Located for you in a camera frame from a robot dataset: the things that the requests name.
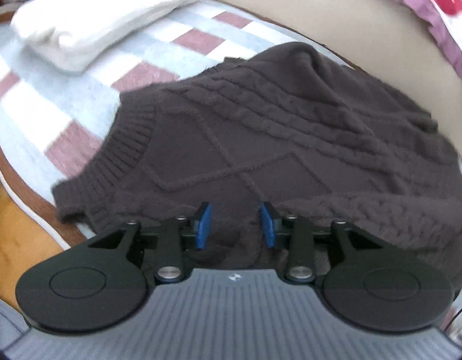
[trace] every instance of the beige panel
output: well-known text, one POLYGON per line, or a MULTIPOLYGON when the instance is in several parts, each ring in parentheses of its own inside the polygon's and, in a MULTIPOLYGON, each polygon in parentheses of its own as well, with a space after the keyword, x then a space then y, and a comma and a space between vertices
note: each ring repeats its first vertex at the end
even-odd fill
POLYGON ((429 110, 462 156, 462 81, 426 23, 391 0, 221 0, 291 27, 429 110))

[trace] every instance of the cable knit pattern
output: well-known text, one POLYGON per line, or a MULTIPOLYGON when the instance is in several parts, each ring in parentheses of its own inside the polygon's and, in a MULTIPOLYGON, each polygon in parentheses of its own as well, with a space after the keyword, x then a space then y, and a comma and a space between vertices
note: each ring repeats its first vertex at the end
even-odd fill
POLYGON ((431 115, 304 43, 121 95, 102 149, 53 193, 60 219, 84 214, 96 231, 208 200, 209 246, 188 254, 204 267, 282 261, 264 246, 263 200, 318 223, 353 221, 441 269, 462 235, 457 154, 431 115))

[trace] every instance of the ribbed knit trim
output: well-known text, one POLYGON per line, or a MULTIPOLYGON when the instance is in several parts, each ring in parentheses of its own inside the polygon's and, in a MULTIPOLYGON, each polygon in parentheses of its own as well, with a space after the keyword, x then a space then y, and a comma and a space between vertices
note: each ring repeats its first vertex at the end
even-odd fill
POLYGON ((53 188, 59 219, 84 213, 137 166, 153 134, 155 111, 154 101, 122 99, 101 149, 79 176, 53 188))

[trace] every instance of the checkered bedsheet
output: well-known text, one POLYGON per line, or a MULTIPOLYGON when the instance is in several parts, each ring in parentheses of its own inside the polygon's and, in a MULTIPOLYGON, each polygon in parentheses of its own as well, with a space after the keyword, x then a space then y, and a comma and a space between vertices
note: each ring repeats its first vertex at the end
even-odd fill
POLYGON ((78 174, 100 148, 119 93, 184 79, 222 61, 250 58, 301 41, 339 64, 324 47, 292 31, 211 0, 177 9, 107 50, 80 76, 60 73, 0 25, 0 147, 42 198, 78 174))

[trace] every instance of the metal bolt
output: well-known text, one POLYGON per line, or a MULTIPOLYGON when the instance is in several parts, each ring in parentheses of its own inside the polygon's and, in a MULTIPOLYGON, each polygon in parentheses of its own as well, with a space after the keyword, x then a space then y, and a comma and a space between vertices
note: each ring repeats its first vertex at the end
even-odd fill
POLYGON ((158 270, 157 275, 167 280, 177 279, 181 276, 181 269, 176 266, 163 266, 158 270))
POLYGON ((312 269, 307 266, 293 266, 289 270, 289 276, 299 280, 309 279, 312 277, 312 269))

